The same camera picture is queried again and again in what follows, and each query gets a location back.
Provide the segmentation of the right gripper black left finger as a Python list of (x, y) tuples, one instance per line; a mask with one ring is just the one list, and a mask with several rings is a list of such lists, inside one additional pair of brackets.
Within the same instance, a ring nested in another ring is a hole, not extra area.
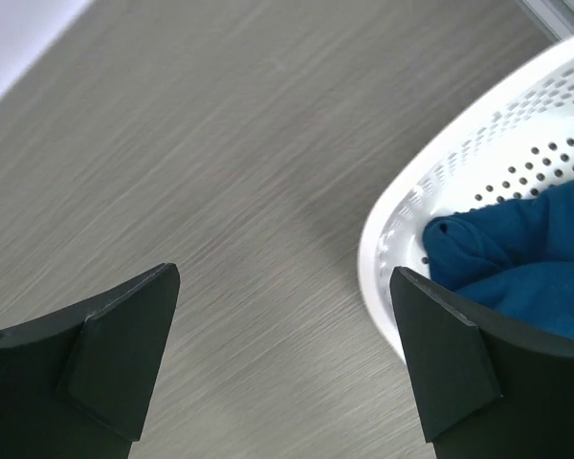
[(126, 458), (180, 289), (172, 263), (0, 330), (0, 458)]

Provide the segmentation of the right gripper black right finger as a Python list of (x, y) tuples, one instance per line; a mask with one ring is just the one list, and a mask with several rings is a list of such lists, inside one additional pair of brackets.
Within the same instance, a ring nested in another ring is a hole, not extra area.
[(574, 458), (574, 340), (396, 268), (393, 311), (439, 458)]

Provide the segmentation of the dark blue t shirt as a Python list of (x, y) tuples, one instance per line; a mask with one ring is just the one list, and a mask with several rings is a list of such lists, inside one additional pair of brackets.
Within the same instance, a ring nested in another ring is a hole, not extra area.
[(574, 339), (574, 180), (535, 199), (437, 217), (422, 241), (432, 281)]

